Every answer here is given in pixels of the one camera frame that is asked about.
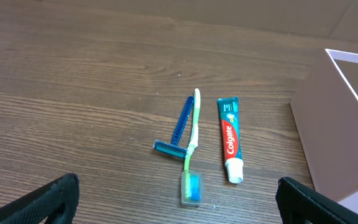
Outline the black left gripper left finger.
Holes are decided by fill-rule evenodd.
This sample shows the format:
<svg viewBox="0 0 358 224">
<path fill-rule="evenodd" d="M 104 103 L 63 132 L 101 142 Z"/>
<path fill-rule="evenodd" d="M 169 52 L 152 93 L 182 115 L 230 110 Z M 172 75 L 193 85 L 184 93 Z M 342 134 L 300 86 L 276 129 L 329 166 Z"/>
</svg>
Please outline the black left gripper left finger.
<svg viewBox="0 0 358 224">
<path fill-rule="evenodd" d="M 0 223 L 72 223 L 79 204 L 79 178 L 65 174 L 0 208 Z"/>
</svg>

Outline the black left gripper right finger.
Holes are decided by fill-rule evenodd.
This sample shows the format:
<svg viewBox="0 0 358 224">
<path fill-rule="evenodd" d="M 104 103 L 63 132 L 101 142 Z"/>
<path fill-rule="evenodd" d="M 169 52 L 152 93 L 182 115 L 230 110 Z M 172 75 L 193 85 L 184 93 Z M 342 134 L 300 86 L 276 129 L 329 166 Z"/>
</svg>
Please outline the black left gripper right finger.
<svg viewBox="0 0 358 224">
<path fill-rule="evenodd" d="M 358 224 L 358 214 L 291 177 L 278 180 L 275 199 L 283 224 Z"/>
</svg>

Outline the green white toothbrush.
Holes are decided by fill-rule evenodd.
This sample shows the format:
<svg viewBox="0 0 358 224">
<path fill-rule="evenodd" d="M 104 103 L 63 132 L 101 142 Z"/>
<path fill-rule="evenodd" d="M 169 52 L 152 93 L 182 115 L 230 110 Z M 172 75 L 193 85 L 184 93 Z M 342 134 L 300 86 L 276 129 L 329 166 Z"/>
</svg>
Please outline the green white toothbrush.
<svg viewBox="0 0 358 224">
<path fill-rule="evenodd" d="M 181 173 L 181 204 L 186 206 L 200 206 L 203 193 L 202 175 L 190 169 L 191 157 L 198 147 L 199 140 L 199 116 L 201 109 L 201 93 L 195 88 L 193 104 L 193 119 L 190 141 L 184 160 L 183 172 Z"/>
</svg>

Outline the blue disposable razor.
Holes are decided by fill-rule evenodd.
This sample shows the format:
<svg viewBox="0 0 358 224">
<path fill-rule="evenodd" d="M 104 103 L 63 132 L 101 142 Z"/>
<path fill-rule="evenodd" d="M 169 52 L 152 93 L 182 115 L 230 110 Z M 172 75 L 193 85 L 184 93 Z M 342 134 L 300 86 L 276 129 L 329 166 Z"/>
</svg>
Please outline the blue disposable razor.
<svg viewBox="0 0 358 224">
<path fill-rule="evenodd" d="M 184 159 L 187 154 L 187 149 L 180 147 L 178 143 L 180 142 L 181 136 L 185 130 L 186 123 L 188 121 L 188 117 L 193 108 L 194 97 L 189 96 L 184 104 L 184 107 L 181 111 L 181 115 L 173 132 L 171 142 L 165 143 L 158 139 L 155 140 L 153 148 L 156 151 L 168 154 L 170 156 L 175 156 L 180 159 Z"/>
</svg>

